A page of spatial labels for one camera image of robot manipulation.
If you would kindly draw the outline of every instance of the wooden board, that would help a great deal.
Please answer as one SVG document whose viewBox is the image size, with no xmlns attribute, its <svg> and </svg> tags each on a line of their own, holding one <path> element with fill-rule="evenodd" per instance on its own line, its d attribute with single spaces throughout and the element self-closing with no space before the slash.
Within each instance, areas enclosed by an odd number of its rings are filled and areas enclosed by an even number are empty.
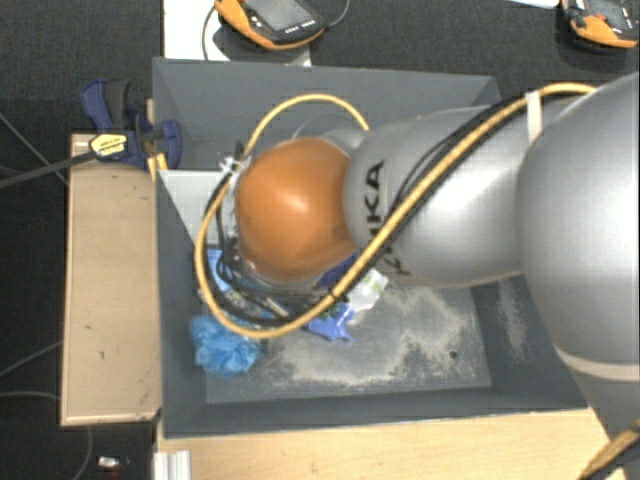
<svg viewBox="0 0 640 480">
<path fill-rule="evenodd" d="M 89 137 L 74 136 L 72 154 Z M 62 425 L 149 420 L 160 407 L 152 203 L 141 170 L 71 170 Z"/>
<path fill-rule="evenodd" d="M 157 450 L 190 451 L 193 480 L 571 480 L 606 442 L 575 410 L 176 440 L 160 429 Z"/>
</svg>

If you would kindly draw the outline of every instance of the yellow label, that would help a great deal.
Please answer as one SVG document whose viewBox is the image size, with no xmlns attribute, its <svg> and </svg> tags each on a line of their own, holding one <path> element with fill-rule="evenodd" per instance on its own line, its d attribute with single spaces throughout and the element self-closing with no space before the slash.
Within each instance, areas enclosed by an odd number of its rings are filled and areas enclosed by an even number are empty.
<svg viewBox="0 0 640 480">
<path fill-rule="evenodd" d="M 127 136 L 103 133 L 93 139 L 89 145 L 98 156 L 110 156 L 126 150 Z"/>
</svg>

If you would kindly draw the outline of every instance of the blue plastic bag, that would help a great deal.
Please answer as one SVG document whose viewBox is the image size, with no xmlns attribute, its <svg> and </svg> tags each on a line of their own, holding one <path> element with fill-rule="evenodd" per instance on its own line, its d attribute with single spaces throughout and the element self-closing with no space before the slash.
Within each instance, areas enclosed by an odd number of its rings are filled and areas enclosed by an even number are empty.
<svg viewBox="0 0 640 480">
<path fill-rule="evenodd" d="M 260 342 L 229 331 L 210 315 L 193 317 L 191 340 L 196 364 L 222 378 L 248 371 L 263 354 Z"/>
</svg>

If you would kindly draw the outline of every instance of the white cable clip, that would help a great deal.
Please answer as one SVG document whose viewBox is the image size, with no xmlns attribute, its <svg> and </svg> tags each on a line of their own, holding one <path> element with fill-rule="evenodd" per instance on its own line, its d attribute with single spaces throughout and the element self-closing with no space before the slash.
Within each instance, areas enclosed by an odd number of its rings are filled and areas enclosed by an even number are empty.
<svg viewBox="0 0 640 480">
<path fill-rule="evenodd" d="M 542 133 L 542 98 L 538 91 L 531 91 L 524 95 L 527 102 L 527 126 L 529 129 L 529 143 L 533 143 Z"/>
</svg>

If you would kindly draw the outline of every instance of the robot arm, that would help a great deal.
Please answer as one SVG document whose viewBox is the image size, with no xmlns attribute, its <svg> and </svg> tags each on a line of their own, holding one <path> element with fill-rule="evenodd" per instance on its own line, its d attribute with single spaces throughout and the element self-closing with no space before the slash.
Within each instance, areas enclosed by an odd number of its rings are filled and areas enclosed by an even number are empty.
<svg viewBox="0 0 640 480">
<path fill-rule="evenodd" d="M 338 130 L 258 156 L 236 190 L 245 274 L 273 293 L 304 291 L 353 251 L 366 256 L 395 210 L 466 140 L 454 132 L 495 113 L 454 109 Z M 549 124 L 533 144 L 525 121 L 511 119 L 443 167 L 426 204 L 415 198 L 401 232 L 362 261 L 399 283 L 441 287 L 524 275 L 559 357 L 613 436 L 640 415 L 638 74 L 545 105 Z M 460 142 L 448 142 L 452 134 Z M 335 300 L 329 293 L 314 314 Z"/>
</svg>

